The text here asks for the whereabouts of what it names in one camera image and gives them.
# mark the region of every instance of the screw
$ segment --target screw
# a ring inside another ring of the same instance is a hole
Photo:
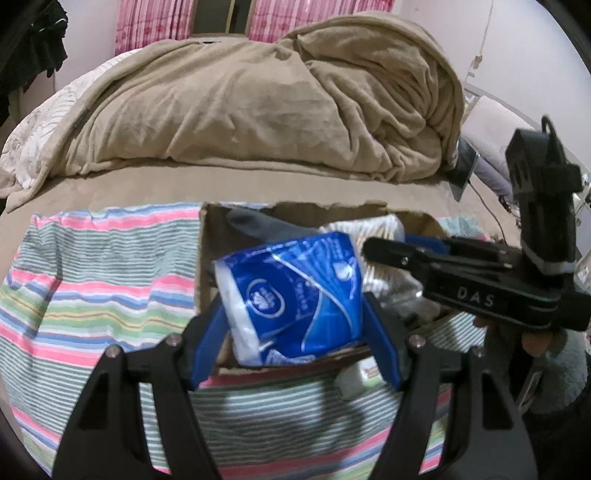
[[[166,345],[168,346],[177,346],[183,341],[183,337],[181,337],[178,333],[171,333],[166,337]]]
[[[110,347],[107,348],[107,350],[105,350],[105,354],[109,358],[115,358],[120,353],[121,353],[121,347],[119,345],[111,345]]]
[[[486,349],[483,346],[474,346],[472,347],[472,353],[478,358],[482,358],[486,355]]]
[[[413,346],[415,348],[423,348],[427,344],[427,339],[422,335],[417,335],[415,333],[414,335],[411,335],[408,338],[408,343],[410,344],[410,346]]]

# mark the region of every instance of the blue gripper pad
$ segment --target blue gripper pad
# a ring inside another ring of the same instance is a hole
[[[410,376],[408,331],[396,315],[386,313],[372,293],[363,294],[363,332],[382,378],[399,391]]]
[[[191,383],[194,388],[209,378],[216,364],[217,356],[222,348],[222,343],[228,333],[228,318],[222,302],[216,299],[210,310],[200,315],[195,321],[209,322],[199,344],[195,348],[193,372]]]

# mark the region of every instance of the striped fabric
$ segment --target striped fabric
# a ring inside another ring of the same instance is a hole
[[[121,0],[115,55],[190,35],[194,0]]]
[[[60,436],[107,345],[126,351],[181,331],[194,312],[198,204],[33,216],[0,287],[0,369],[28,451],[51,471]],[[464,233],[478,236],[469,223]],[[472,316],[428,334],[445,347],[482,341]],[[213,377],[192,395],[222,476],[231,480],[367,478],[400,395],[339,399],[335,373]],[[154,466],[167,471],[149,386],[142,413]],[[442,387],[423,470],[435,467],[449,391]]]
[[[394,0],[257,0],[248,38],[274,42],[301,25],[367,10],[390,12],[393,5]]]

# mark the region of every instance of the finger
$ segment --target finger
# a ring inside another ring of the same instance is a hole
[[[524,332],[521,337],[523,350],[535,358],[541,357],[550,347],[554,339],[554,332],[545,330],[543,332]]]

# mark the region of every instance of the pink curtain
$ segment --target pink curtain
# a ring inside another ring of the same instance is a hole
[[[115,55],[158,40],[190,35],[195,0],[121,0]]]
[[[248,38],[273,42],[301,25],[366,10],[390,12],[393,4],[394,0],[256,0]]]

